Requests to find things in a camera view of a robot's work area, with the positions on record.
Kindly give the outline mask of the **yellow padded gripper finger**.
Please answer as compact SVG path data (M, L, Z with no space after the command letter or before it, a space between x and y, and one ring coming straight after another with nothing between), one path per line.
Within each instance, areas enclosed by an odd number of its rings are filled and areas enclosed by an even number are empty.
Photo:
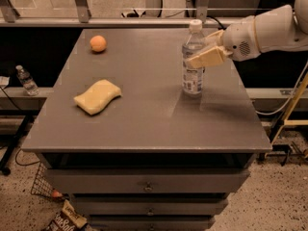
M232 52L226 50L223 46L215 46L192 54L189 58L186 59L186 66L192 69L216 66L223 64L225 60L231 55Z
M221 47L223 45L223 30L218 30L213 32L212 34L208 35L205 39L205 46L206 47Z

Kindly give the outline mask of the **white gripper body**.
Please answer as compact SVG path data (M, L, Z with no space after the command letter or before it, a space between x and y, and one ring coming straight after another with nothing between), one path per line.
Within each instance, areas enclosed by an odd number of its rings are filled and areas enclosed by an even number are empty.
M238 62L257 58L260 55L256 39L255 17L249 16L231 24L222 36L223 46L229 57Z

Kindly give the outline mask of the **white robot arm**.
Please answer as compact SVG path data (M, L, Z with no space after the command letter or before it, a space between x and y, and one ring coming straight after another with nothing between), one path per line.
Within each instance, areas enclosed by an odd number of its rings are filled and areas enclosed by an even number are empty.
M295 0L293 6L245 17L203 41L205 47L184 61L189 68L220 65L227 58L242 62L270 51L306 51L308 0Z

